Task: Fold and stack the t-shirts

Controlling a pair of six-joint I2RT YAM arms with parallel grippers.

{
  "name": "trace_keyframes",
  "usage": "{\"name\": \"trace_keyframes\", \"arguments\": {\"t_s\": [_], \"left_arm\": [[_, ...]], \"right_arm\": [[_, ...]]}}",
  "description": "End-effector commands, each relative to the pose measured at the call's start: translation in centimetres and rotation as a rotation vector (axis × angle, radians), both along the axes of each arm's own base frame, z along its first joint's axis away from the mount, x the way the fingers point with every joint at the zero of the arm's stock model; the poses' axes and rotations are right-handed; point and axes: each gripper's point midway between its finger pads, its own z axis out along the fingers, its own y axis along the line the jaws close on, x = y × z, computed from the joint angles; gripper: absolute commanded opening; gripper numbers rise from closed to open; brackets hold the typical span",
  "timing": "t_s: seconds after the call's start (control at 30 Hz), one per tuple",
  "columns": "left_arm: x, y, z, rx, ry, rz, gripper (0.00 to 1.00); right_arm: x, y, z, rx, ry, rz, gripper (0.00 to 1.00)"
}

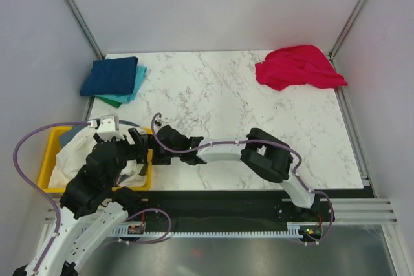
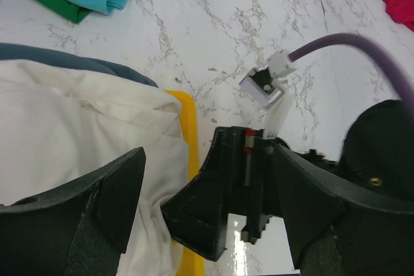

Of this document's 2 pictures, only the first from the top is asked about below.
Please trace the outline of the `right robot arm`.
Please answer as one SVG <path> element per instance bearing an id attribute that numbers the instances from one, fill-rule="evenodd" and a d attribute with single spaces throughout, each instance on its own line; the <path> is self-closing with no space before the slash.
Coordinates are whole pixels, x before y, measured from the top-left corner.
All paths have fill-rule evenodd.
<path id="1" fill-rule="evenodd" d="M 259 128 L 252 128 L 245 139 L 213 140 L 187 137 L 166 125 L 153 131 L 148 148 L 153 151 L 154 165 L 169 165 L 172 158 L 179 158 L 188 165 L 241 162 L 261 179 L 279 184 L 290 197 L 294 213 L 300 219 L 335 220 L 327 194 L 308 186 L 298 174 L 301 156 Z"/>

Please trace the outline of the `red t shirt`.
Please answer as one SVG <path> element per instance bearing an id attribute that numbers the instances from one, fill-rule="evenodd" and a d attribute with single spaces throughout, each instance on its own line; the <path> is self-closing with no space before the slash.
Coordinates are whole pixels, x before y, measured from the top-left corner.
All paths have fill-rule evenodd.
<path id="1" fill-rule="evenodd" d="M 311 85 L 318 89 L 347 86 L 327 56 L 314 45 L 298 45 L 272 51 L 255 64 L 256 80 L 261 85 L 282 91 L 289 86 Z"/>

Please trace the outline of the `yellow plastic bin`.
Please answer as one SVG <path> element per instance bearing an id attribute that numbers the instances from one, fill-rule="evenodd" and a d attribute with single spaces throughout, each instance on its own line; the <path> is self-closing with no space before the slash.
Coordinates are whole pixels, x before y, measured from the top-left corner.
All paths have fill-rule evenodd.
<path id="1" fill-rule="evenodd" d="M 48 183 L 49 183 L 49 178 L 51 176 L 51 171 L 53 170 L 55 163 L 56 163 L 56 155 L 57 153 L 60 151 L 60 146 L 59 146 L 59 141 L 58 138 L 61 134 L 63 134 L 66 131 L 69 131 L 70 129 L 72 129 L 72 127 L 65 127 L 65 126 L 60 126 L 60 127 L 56 127 L 51 131 L 51 134 L 49 136 L 49 140 L 47 143 L 47 148 L 45 151 L 45 156 L 43 159 L 43 163 L 41 166 L 41 170 L 40 170 L 40 174 L 39 174 L 39 178 L 38 178 L 38 186 L 44 190 L 44 192 L 48 193 L 48 194 L 63 194 L 65 188 L 63 189 L 49 189 Z M 152 183 L 152 165 L 149 165 L 149 169 L 148 169 L 149 175 L 150 175 L 150 179 L 151 179 L 151 183 Z M 149 189 L 141 189 L 141 188 L 135 188 L 135 187 L 130 187 L 132 190 L 134 191 L 147 191 Z"/>

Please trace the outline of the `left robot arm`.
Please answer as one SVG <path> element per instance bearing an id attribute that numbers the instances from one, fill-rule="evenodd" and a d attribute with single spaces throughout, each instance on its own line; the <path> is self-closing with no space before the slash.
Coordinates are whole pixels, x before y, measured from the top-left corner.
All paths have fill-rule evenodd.
<path id="1" fill-rule="evenodd" d="M 147 164 L 151 132 L 132 127 L 126 135 L 101 133 L 76 176 L 68 182 L 60 202 L 51 203 L 56 214 L 54 229 L 32 261 L 14 275 L 77 275 L 108 234 L 125 220 L 142 212 L 139 195 L 121 187 L 122 170 L 131 160 Z"/>

